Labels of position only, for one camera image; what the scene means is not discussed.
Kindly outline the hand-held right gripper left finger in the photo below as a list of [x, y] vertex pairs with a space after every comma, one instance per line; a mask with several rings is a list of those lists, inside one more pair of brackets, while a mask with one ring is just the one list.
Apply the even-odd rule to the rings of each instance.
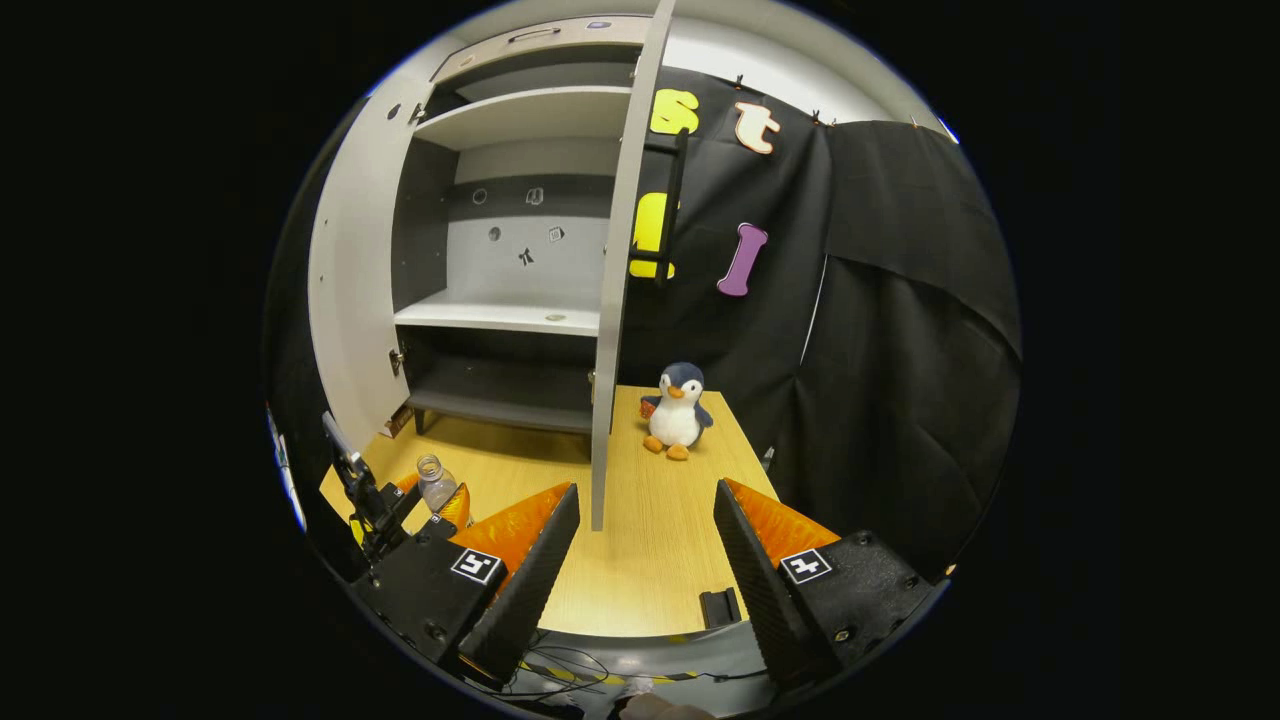
[[579, 488], [564, 482], [453, 539], [416, 543], [412, 534], [410, 568], [371, 566], [349, 589], [421, 659], [502, 689], [524, 661], [579, 528]]

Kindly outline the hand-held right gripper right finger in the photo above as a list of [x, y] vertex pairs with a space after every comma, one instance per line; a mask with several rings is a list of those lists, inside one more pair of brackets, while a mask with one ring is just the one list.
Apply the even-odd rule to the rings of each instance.
[[722, 478], [713, 516], [769, 679], [797, 691], [851, 676], [892, 650], [948, 591], [882, 538], [837, 538]]

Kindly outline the clear plastic bottle red label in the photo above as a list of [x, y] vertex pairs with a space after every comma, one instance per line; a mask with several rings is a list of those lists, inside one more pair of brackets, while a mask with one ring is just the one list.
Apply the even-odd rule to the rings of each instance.
[[430, 512], [439, 512], [454, 496], [458, 483], [434, 454], [421, 455], [416, 461], [417, 487]]

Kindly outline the grey cabinet door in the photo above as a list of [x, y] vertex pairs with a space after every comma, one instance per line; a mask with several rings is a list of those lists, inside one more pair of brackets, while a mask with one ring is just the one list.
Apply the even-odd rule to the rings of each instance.
[[626, 277], [630, 245], [634, 237], [637, 187], [657, 79], [677, 4], [678, 0], [659, 0], [655, 6], [635, 67], [631, 99], [620, 136], [618, 165], [605, 236], [602, 304], [594, 384], [591, 387], [590, 483], [589, 489], [581, 492], [582, 518], [589, 521], [589, 529], [593, 532], [600, 532], [605, 527], [608, 451], [614, 419]]
[[314, 355], [329, 411], [357, 450], [408, 396], [390, 366], [392, 231], [429, 78], [401, 67], [366, 99], [335, 151], [314, 219], [307, 287]]

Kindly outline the grey cabinet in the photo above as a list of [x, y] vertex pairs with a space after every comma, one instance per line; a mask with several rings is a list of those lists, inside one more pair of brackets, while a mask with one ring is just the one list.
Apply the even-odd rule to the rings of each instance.
[[[462, 86], [433, 83], [440, 64], [431, 73], [390, 256], [390, 361], [419, 433], [453, 416], [590, 434], [605, 236], [639, 55]], [[553, 313], [566, 319], [547, 322]]]

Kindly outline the grey cabinet drawer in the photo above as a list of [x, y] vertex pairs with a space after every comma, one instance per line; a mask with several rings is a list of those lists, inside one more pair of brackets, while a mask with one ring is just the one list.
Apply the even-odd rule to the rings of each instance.
[[513, 29], [452, 53], [431, 82], [462, 86], [538, 67], [635, 60], [650, 26], [649, 15], [584, 15]]

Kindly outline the small black block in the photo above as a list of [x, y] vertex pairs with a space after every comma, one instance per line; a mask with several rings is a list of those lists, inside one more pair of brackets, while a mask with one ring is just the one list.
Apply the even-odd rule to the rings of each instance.
[[742, 620], [739, 596], [733, 587], [699, 594], [699, 606], [707, 630], [731, 626]]

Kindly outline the penguin plush toy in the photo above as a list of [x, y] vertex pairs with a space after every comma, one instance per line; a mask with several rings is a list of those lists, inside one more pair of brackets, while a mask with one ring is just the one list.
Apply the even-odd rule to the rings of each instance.
[[669, 364], [662, 373], [654, 395], [640, 398], [640, 416], [646, 421], [643, 447], [675, 461], [690, 459], [691, 447], [705, 429], [714, 425], [703, 407], [703, 370], [691, 363]]

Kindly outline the black backdrop cloth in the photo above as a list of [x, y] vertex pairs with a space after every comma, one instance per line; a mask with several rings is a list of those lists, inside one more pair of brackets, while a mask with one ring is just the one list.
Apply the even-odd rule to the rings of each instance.
[[[664, 205], [689, 123], [669, 278], [631, 261], [617, 386], [699, 366], [782, 500], [948, 566], [1004, 465], [1021, 384], [1012, 270], [959, 146], [893, 120], [817, 126], [781, 99], [667, 67], [637, 199]], [[308, 324], [308, 250], [334, 154], [300, 193], [264, 305], [268, 404], [317, 502], [329, 411]]]

